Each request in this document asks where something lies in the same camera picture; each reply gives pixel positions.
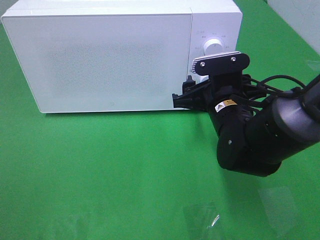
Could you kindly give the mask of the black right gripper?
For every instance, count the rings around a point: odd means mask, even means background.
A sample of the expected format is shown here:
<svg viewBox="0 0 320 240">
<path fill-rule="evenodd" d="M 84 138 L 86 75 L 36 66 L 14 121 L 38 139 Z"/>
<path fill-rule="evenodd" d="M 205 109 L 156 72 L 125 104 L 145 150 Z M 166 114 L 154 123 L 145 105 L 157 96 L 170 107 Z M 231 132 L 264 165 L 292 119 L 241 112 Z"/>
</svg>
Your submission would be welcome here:
<svg viewBox="0 0 320 240">
<path fill-rule="evenodd" d="M 246 120 L 253 116 L 240 100 L 247 99 L 242 77 L 205 77 L 196 83 L 191 75 L 182 83 L 182 95 L 173 93 L 174 108 L 206 110 L 217 135 L 242 135 Z"/>
</svg>

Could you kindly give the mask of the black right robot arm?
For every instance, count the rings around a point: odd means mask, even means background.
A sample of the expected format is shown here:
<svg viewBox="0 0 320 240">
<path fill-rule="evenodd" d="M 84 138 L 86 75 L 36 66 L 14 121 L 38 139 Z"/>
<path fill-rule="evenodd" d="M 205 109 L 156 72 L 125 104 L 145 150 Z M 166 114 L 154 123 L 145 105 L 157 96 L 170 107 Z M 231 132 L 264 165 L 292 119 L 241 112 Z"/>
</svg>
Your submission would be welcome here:
<svg viewBox="0 0 320 240">
<path fill-rule="evenodd" d="M 248 74 L 212 76 L 202 83 L 189 78 L 176 108 L 209 114 L 218 142 L 221 168 L 266 177 L 283 160 L 320 141 L 320 79 L 288 91 Z"/>
</svg>

